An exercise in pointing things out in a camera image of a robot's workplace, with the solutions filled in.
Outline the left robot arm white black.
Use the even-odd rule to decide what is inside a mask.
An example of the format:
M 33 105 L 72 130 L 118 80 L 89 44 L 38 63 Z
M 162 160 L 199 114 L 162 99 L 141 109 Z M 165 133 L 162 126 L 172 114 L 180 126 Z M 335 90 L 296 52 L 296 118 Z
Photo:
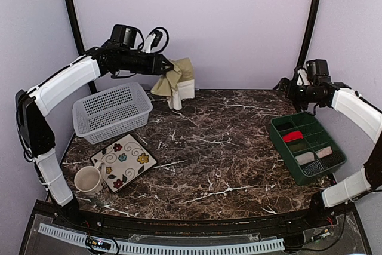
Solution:
M 166 28 L 154 28 L 136 45 L 136 36 L 141 34 L 136 27 L 116 24 L 110 39 L 101 47 L 86 50 L 44 82 L 15 95 L 17 133 L 23 156 L 34 165 L 62 221 L 72 229 L 84 224 L 84 215 L 64 178 L 56 157 L 54 133 L 45 118 L 69 95 L 108 73 L 118 79 L 122 70 L 132 75 L 164 75 L 173 70 L 173 64 L 161 50 L 152 51 L 163 36 L 169 36 Z

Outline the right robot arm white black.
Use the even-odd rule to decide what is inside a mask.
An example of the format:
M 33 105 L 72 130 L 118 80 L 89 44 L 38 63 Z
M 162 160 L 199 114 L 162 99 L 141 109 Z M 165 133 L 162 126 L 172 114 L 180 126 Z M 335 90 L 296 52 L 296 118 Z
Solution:
M 342 161 L 323 170 L 337 182 L 315 192 L 304 215 L 305 223 L 318 227 L 336 206 L 353 203 L 381 190 L 381 112 L 366 103 L 360 93 L 342 82 L 329 80 L 327 62 L 311 60 L 297 67 L 291 79 L 282 78 L 275 87 L 302 117 L 277 116 L 270 124 L 270 138 L 295 182 L 307 186 L 318 179 L 306 177 L 298 166 L 276 124 L 288 122 L 304 134 L 304 153 L 332 146 Z

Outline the pink white underwear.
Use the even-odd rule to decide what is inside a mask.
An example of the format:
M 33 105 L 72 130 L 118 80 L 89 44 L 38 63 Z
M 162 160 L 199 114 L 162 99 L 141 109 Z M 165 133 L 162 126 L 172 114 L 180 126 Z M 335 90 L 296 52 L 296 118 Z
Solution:
M 332 148 L 330 146 L 324 147 L 316 151 L 316 155 L 319 159 L 324 158 L 332 154 Z

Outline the olive green cloth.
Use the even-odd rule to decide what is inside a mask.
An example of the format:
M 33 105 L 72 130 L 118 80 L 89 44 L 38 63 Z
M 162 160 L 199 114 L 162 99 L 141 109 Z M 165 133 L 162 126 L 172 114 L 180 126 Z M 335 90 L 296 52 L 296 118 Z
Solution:
M 160 76 L 151 93 L 165 97 L 170 109 L 181 110 L 183 100 L 195 98 L 194 68 L 189 58 L 170 62 L 174 69 Z

